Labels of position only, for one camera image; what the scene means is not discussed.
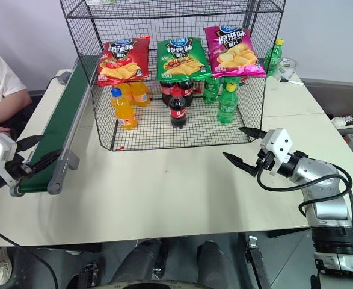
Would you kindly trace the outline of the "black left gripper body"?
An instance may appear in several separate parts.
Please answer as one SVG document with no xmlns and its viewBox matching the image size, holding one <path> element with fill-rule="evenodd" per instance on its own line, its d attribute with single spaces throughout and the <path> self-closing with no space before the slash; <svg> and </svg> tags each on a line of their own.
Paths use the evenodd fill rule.
<svg viewBox="0 0 353 289">
<path fill-rule="evenodd" d="M 6 162 L 5 169 L 13 179 L 20 180 L 32 176 L 30 164 L 24 161 L 25 159 L 22 156 L 16 154 L 11 161 Z"/>
</svg>

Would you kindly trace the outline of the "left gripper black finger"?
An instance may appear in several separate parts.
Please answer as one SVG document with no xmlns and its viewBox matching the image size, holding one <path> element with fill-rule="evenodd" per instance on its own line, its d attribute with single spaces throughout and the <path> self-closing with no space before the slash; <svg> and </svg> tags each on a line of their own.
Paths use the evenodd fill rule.
<svg viewBox="0 0 353 289">
<path fill-rule="evenodd" d="M 61 155 L 62 149 L 57 149 L 43 155 L 36 163 L 26 163 L 25 177 L 31 178 L 32 176 L 40 173 L 52 163 L 54 163 L 57 158 Z"/>
<path fill-rule="evenodd" d="M 44 135 L 32 135 L 30 137 L 17 141 L 16 152 L 27 151 L 28 149 L 38 144 L 41 140 L 43 140 L 44 137 Z"/>
</svg>

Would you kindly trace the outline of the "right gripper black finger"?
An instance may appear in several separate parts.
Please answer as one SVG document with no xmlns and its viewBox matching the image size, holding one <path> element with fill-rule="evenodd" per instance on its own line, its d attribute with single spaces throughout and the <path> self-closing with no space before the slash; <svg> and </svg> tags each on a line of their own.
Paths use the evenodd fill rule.
<svg viewBox="0 0 353 289">
<path fill-rule="evenodd" d="M 223 155 L 236 167 L 249 173 L 251 176 L 255 177 L 257 175 L 257 167 L 251 166 L 243 161 L 242 158 L 236 155 L 230 154 L 228 152 L 223 152 Z"/>
<path fill-rule="evenodd" d="M 257 128 L 240 127 L 238 130 L 255 139 L 263 139 L 267 135 L 266 131 Z"/>
</svg>

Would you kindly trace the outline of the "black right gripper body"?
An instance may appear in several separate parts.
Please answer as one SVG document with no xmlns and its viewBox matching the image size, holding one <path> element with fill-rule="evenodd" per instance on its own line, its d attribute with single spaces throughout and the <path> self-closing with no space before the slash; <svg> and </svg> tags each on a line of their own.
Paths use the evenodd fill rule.
<svg viewBox="0 0 353 289">
<path fill-rule="evenodd" d="M 275 164 L 275 141 L 267 138 L 267 141 L 262 141 L 260 144 L 260 151 L 257 154 L 256 172 L 262 173 L 263 170 L 272 170 Z"/>
</svg>

